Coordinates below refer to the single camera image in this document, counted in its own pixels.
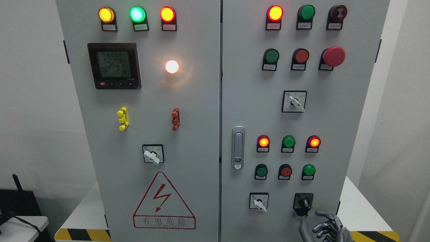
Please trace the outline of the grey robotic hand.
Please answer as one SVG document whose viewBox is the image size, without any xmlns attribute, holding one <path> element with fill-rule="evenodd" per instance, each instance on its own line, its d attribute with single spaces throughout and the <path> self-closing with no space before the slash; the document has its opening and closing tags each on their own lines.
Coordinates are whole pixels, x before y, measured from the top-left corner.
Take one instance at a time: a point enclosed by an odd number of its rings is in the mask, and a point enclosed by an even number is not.
<svg viewBox="0 0 430 242">
<path fill-rule="evenodd" d="M 326 235 L 324 242 L 352 242 L 353 237 L 350 231 L 343 226 L 339 217 L 331 213 L 323 211 L 315 211 L 317 216 L 323 216 L 327 219 L 326 222 L 318 224 L 312 229 L 312 233 L 317 234 L 317 238 L 322 238 Z M 307 219 L 301 219 L 299 225 L 299 233 L 303 242 L 315 242 L 315 239 L 310 233 Z"/>
</svg>

